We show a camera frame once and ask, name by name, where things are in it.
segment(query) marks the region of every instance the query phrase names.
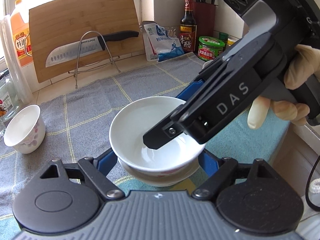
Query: white rope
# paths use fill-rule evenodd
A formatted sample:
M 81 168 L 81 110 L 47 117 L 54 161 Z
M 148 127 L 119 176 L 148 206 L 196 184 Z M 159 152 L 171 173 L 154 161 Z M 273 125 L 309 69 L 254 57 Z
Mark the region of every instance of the white rope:
M 310 183 L 309 191 L 313 194 L 320 193 L 320 179 L 315 179 Z

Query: hand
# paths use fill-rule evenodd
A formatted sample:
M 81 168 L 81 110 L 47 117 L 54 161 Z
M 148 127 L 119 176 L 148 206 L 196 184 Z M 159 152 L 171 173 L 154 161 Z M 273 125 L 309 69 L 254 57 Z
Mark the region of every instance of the hand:
M 297 45 L 298 54 L 290 62 L 284 75 L 284 84 L 287 89 L 294 90 L 300 87 L 312 74 L 320 81 L 320 50 L 306 45 Z M 249 110 L 248 126 L 251 129 L 261 127 L 271 107 L 275 115 L 295 125 L 302 126 L 307 123 L 306 116 L 310 112 L 305 104 L 292 104 L 287 101 L 275 102 L 268 98 L 257 97 Z

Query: beige glove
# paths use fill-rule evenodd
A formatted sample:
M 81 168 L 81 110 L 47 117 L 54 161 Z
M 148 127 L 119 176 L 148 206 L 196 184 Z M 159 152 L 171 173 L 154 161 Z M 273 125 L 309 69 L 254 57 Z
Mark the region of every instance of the beige glove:
M 284 75 L 285 87 L 291 90 L 300 87 L 312 74 L 315 74 L 320 81 L 320 50 L 306 45 L 297 45 L 296 50 L 299 53 L 291 61 Z M 248 126 L 251 129 L 261 127 L 270 107 L 275 115 L 282 120 L 291 121 L 299 126 L 307 123 L 305 117 L 310 112 L 307 105 L 294 105 L 287 101 L 275 102 L 259 96 L 253 101 L 250 108 Z

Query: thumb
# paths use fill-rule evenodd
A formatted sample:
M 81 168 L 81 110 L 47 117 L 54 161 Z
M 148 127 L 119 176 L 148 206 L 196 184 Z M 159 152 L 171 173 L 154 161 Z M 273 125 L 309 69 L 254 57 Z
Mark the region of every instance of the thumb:
M 320 50 L 301 44 L 295 49 L 298 54 L 284 75 L 284 84 L 290 90 L 300 87 L 312 74 L 320 81 Z
M 258 129 L 262 126 L 267 117 L 271 100 L 262 96 L 258 96 L 251 105 L 248 114 L 248 126 L 250 129 Z

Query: cutting board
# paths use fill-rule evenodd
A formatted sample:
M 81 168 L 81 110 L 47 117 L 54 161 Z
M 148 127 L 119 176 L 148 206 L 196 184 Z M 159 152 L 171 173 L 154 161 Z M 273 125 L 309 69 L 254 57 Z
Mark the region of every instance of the cutting board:
M 79 41 L 88 31 L 102 35 L 119 31 L 139 32 L 133 0 L 54 0 L 29 11 L 30 42 L 38 82 L 44 82 L 76 68 L 77 60 L 45 67 L 52 50 Z M 89 33 L 84 39 L 97 36 Z M 137 38 L 107 42 L 113 57 L 144 50 L 142 34 Z M 99 51 L 79 60 L 79 66 L 110 58 Z

